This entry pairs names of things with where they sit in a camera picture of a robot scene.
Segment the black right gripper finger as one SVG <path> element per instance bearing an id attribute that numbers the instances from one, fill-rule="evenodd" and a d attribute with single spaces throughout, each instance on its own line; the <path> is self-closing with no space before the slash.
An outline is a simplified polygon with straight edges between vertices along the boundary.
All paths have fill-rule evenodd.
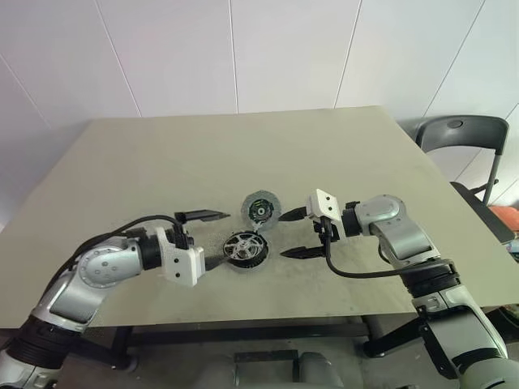
<path id="1" fill-rule="evenodd" d="M 324 247 L 294 247 L 281 252 L 281 256 L 290 258 L 290 259 L 315 259 L 315 258 L 323 258 L 324 257 Z"/>
<path id="2" fill-rule="evenodd" d="M 307 207 L 297 207 L 279 216 L 279 221 L 297 221 L 310 218 Z"/>

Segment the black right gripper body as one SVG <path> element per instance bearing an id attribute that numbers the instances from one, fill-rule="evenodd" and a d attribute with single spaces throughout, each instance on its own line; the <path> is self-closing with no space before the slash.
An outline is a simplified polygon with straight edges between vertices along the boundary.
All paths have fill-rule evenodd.
<path id="1" fill-rule="evenodd" d="M 321 243 L 334 243 L 340 240 L 336 225 L 326 216 L 321 216 L 318 221 L 313 222 L 314 231 L 318 233 Z"/>

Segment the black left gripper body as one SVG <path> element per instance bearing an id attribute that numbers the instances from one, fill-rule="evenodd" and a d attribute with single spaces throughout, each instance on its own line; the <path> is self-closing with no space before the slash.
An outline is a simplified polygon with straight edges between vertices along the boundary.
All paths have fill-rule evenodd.
<path id="1" fill-rule="evenodd" d="M 194 244 L 194 239 L 184 231 L 183 225 L 187 222 L 185 212 L 174 213 L 174 244 L 177 248 L 189 248 Z"/>

